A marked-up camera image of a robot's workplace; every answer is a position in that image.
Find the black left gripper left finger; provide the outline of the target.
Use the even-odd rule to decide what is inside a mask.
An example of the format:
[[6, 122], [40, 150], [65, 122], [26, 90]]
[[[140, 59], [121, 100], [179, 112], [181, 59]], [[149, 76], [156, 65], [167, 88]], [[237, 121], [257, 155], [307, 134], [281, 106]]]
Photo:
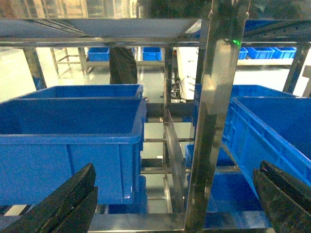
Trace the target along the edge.
[[96, 171], [85, 165], [2, 233], [86, 233], [98, 203]]

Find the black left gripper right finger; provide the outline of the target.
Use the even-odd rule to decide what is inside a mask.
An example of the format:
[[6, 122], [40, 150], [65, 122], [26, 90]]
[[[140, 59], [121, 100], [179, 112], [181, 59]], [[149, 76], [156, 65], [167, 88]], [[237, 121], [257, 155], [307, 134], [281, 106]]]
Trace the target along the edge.
[[253, 184], [276, 233], [311, 231], [311, 187], [268, 161], [253, 170]]

